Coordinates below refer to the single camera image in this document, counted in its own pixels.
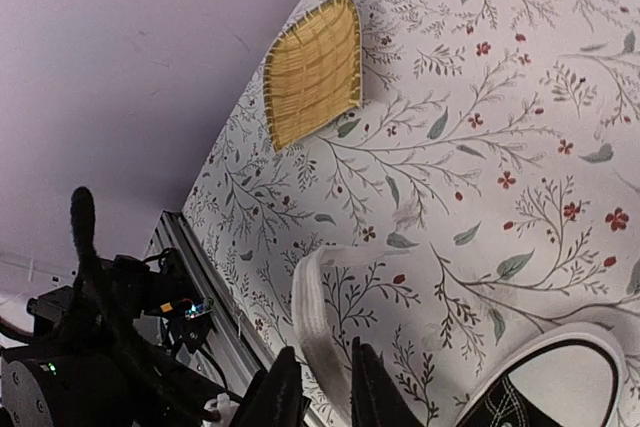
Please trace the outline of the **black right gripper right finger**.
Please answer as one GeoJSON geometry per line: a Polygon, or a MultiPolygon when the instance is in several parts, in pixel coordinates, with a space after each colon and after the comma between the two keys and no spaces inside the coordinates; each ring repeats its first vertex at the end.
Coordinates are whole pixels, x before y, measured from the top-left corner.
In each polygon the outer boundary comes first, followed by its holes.
{"type": "Polygon", "coordinates": [[[358,427],[420,426],[368,343],[352,342],[351,425],[358,427]]]}

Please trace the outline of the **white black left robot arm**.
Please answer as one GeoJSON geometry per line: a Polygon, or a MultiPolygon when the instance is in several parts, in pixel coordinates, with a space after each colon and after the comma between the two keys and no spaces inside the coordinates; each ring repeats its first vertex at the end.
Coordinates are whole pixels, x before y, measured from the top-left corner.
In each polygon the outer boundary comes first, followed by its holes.
{"type": "Polygon", "coordinates": [[[203,350],[211,302],[180,254],[102,260],[119,317],[107,319],[97,290],[61,286],[32,297],[33,330],[1,354],[4,426],[199,426],[218,395],[237,395],[181,363],[203,350]]]}

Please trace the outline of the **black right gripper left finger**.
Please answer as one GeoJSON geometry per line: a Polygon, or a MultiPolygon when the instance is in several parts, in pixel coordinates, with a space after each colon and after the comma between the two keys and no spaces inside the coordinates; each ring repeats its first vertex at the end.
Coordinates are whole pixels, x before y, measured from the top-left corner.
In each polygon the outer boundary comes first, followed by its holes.
{"type": "Polygon", "coordinates": [[[301,365],[295,349],[287,346],[268,372],[260,370],[254,375],[230,426],[299,427],[307,407],[301,365]]]}

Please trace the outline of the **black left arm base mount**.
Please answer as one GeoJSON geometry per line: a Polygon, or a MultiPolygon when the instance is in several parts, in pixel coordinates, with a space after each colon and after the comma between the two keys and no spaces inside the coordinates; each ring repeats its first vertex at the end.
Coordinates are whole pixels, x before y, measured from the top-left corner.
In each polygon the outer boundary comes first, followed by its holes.
{"type": "Polygon", "coordinates": [[[176,248],[167,247],[143,260],[118,255],[107,272],[130,318],[146,315],[164,321],[161,343],[173,355],[182,346],[190,354],[203,347],[213,329],[214,302],[198,294],[176,248]]]}

